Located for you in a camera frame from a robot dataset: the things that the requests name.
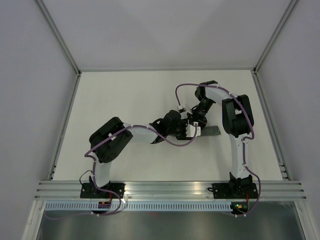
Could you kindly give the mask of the grey cloth napkin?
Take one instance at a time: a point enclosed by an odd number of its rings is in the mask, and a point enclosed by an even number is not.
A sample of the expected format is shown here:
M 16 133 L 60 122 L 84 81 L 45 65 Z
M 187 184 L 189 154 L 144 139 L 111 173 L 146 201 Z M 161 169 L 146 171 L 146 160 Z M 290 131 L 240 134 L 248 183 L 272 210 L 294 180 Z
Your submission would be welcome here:
M 200 130 L 199 137 L 215 137 L 219 136 L 221 131 L 217 125 L 206 126 Z

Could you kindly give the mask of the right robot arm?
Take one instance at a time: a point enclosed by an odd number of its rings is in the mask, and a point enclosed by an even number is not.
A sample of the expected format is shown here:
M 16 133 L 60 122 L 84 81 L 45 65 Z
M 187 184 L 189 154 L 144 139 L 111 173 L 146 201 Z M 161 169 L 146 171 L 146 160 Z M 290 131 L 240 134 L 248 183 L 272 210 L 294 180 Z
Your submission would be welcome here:
M 199 104 L 192 114 L 203 120 L 213 104 L 222 109 L 222 126 L 231 145 L 231 170 L 227 183 L 212 183 L 208 188 L 215 199 L 257 199 L 259 190 L 248 170 L 248 141 L 255 137 L 254 118 L 250 99 L 246 94 L 235 95 L 216 81 L 200 83 L 195 91 Z

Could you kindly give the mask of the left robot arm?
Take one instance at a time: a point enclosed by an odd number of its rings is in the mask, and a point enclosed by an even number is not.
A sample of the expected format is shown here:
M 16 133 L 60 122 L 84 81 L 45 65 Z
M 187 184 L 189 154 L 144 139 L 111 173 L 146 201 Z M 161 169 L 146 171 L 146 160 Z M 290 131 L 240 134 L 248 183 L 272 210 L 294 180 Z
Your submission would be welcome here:
M 175 147 L 184 147 L 199 134 L 199 123 L 182 118 L 176 110 L 147 125 L 128 124 L 117 116 L 111 118 L 89 137 L 90 150 L 86 156 L 93 157 L 92 193 L 98 198 L 108 195 L 112 161 L 129 143 L 167 142 Z

